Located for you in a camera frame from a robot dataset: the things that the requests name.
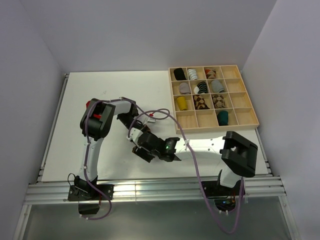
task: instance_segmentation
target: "wooden compartment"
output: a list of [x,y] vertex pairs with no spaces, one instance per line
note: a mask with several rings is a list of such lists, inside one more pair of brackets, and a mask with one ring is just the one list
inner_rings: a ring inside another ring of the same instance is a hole
[[241,78],[240,72],[236,65],[221,66],[224,79],[239,79]]
[[195,105],[194,105],[194,100],[192,99],[191,95],[176,95],[173,97],[174,99],[174,109],[176,112],[180,112],[178,103],[177,103],[177,98],[179,97],[185,97],[186,105],[187,105],[187,111],[192,111],[195,110]]
[[235,108],[234,111],[240,125],[258,124],[258,119],[253,108]]
[[[203,133],[212,131],[237,131],[246,129],[255,129],[259,126],[255,110],[252,107],[247,89],[241,77],[239,69],[236,65],[213,65],[213,66],[186,66],[182,67],[187,80],[177,81],[174,75],[174,70],[177,67],[169,68],[171,97],[173,111],[176,119],[181,124],[185,133]],[[205,69],[215,69],[216,78],[206,79]],[[188,69],[195,69],[198,80],[189,80]],[[211,82],[218,80],[225,92],[213,92]],[[200,93],[204,98],[205,104],[210,109],[195,109],[193,96],[195,95],[194,88],[200,82],[206,82],[208,93]],[[183,95],[179,91],[181,83],[188,83],[191,94]],[[212,97],[215,94],[222,95],[226,108],[214,108]],[[180,111],[177,103],[178,97],[185,97],[187,110]],[[217,114],[221,111],[228,112],[228,125],[219,126]],[[175,126],[176,133],[181,131],[178,126]]]
[[246,91],[245,85],[241,78],[228,78],[225,79],[225,83],[229,93]]
[[204,66],[203,67],[204,73],[206,73],[206,69],[211,69],[211,70],[216,71],[215,79],[223,79],[224,78],[220,66]]
[[[170,80],[171,81],[177,81],[176,77],[175,77],[175,74],[174,74],[174,70],[175,69],[178,69],[179,67],[175,67],[175,68],[170,68],[169,69],[169,72],[170,72]],[[188,77],[188,71],[187,71],[187,68],[186,67],[182,67],[182,70],[184,72],[184,75],[185,75],[185,78],[186,80],[189,80],[189,77]]]
[[208,86],[208,83],[207,83],[207,80],[190,80],[190,87],[191,87],[191,93],[192,94],[197,94],[195,93],[195,87],[199,84],[199,83],[202,83],[202,82],[205,82],[206,83],[206,87],[208,88],[208,93],[209,93],[209,86]]
[[215,110],[198,110],[195,114],[199,128],[215,128],[219,126]]
[[230,98],[234,108],[251,108],[251,101],[246,92],[230,93]]
[[196,75],[198,76],[198,80],[206,80],[205,70],[204,70],[204,68],[203,68],[202,66],[187,67],[186,69],[187,69],[187,71],[188,71],[189,69],[195,69]]
[[213,98],[214,95],[221,95],[224,98],[224,105],[226,109],[232,109],[233,105],[230,99],[230,95],[229,93],[211,93],[211,99]]
[[238,121],[237,121],[237,117],[236,117],[234,109],[232,109],[232,108],[216,109],[215,110],[215,114],[218,115],[218,113],[220,113],[221,111],[227,111],[228,112],[228,126],[238,125]]
[[[209,109],[214,109],[214,104],[213,104],[213,102],[212,102],[212,98],[211,98],[210,93],[192,94],[192,100],[194,99],[194,95],[200,95],[200,96],[202,96],[203,99],[204,99],[204,101],[205,101],[205,104],[207,105],[207,107],[208,107]],[[203,109],[196,109],[195,103],[193,103],[193,106],[194,106],[194,109],[195,109],[196,111],[201,111],[201,110],[203,110]]]
[[214,80],[218,80],[222,84],[222,86],[224,88],[224,93],[228,92],[228,88],[227,88],[227,85],[226,85],[226,82],[225,82],[224,79],[208,79],[207,83],[208,83],[209,90],[210,90],[211,94],[216,94],[217,93],[217,92],[214,92],[214,90],[212,89],[212,85],[211,85],[212,81],[214,81]]
[[188,80],[185,80],[185,81],[172,81],[171,82],[171,85],[172,85],[172,93],[173,95],[182,95],[184,96],[184,94],[181,94],[180,91],[179,91],[179,86],[181,83],[187,83],[189,85],[189,88],[190,88],[190,84],[189,84],[189,81]]
[[198,128],[195,111],[179,111],[176,112],[176,119],[183,129]]

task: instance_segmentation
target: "black cable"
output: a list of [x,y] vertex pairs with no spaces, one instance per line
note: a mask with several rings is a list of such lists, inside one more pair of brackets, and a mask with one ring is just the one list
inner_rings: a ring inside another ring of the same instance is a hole
[[68,184],[69,184],[69,185],[70,185],[70,187],[71,187],[71,184],[70,184],[70,182],[69,182],[69,177],[70,177],[70,175],[73,175],[73,176],[74,176],[74,178],[76,178],[76,175],[74,175],[73,173],[69,173],[69,175],[68,175],[67,181],[68,181]]

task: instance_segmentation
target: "white wall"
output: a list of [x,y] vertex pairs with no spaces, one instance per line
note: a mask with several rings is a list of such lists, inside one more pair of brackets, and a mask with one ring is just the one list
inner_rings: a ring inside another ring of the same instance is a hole
[[278,0],[242,72],[271,168],[308,240],[320,236],[319,12],[319,0]]
[[1,0],[0,36],[0,238],[9,240],[40,169],[63,75],[18,0]]
[[276,0],[21,0],[66,72],[247,60]]

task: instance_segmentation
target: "red object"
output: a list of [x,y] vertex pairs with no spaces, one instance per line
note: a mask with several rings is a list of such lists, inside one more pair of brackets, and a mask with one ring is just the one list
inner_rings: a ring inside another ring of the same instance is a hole
[[[88,101],[88,102],[85,104],[86,108],[88,108],[90,102],[91,102],[91,101]],[[101,118],[101,115],[98,115],[98,114],[93,114],[93,116],[94,116],[96,119],[100,119],[100,118]]]

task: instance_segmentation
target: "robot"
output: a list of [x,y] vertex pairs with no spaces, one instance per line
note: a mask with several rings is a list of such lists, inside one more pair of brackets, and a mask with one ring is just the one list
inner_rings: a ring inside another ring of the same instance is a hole
[[[121,100],[105,103],[93,98],[86,106],[86,111],[80,121],[80,128],[86,142],[89,137],[91,144],[86,156],[87,163],[82,161],[74,179],[76,194],[81,195],[85,200],[92,200],[98,194],[91,185],[97,186],[99,152],[104,138],[110,131],[114,116],[117,116],[116,118],[128,130],[134,122],[127,139],[134,144],[132,152],[148,163],[155,157],[165,162],[192,158],[190,149],[183,138],[169,137],[163,140],[154,135],[146,124],[136,121],[135,118],[139,115],[138,109],[132,102]],[[197,158],[225,162],[226,167],[220,171],[215,186],[218,192],[234,188],[240,182],[241,177],[255,176],[258,147],[234,131],[227,131],[225,136],[217,138],[190,139],[188,143]],[[88,179],[85,178],[84,168],[86,168]]]

